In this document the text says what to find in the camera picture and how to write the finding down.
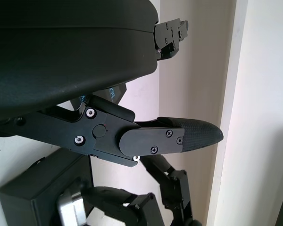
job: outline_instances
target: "silver metal part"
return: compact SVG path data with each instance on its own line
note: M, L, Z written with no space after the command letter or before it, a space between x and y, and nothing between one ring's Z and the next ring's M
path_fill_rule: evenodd
M95 110L93 110L92 108L89 108L89 109L86 111L86 116L87 116L88 118L92 118L94 115L95 115Z
M75 137L75 143L76 144L82 144L84 142L84 137L83 136L76 136Z
M58 199L58 211L63 226L85 226L87 223L80 189L72 184Z
M140 159L141 159L140 156L134 156L134 157L133 157L133 160L134 160L134 161L139 161Z

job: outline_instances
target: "black cover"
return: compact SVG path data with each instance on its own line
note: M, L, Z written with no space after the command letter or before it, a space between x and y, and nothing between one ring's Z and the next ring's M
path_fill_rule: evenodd
M0 0L0 120L153 73L148 0Z
M221 129L206 121L165 117L157 119L165 124L184 128L182 152L210 146L223 140Z
M56 226L56 201L77 178L93 186L90 158L59 149L0 188L8 226ZM92 205L85 203L86 213Z

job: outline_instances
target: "white wall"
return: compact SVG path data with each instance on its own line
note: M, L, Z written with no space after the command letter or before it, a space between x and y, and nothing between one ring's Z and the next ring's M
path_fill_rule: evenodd
M283 0L249 0L216 217L208 225L273 226L282 200Z
M233 0L162 0L161 20L189 21L178 54L160 62L159 115L220 125L233 25ZM189 176L194 216L206 225L216 145L167 159Z

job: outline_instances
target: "black bracket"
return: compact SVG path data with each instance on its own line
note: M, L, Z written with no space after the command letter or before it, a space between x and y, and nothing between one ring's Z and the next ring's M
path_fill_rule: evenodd
M188 36L188 29L188 21L180 21L180 19L156 25L154 37L157 60L175 56L179 51L179 42Z
M126 156L145 156L183 151L183 128L139 128L127 131L121 138L119 148Z

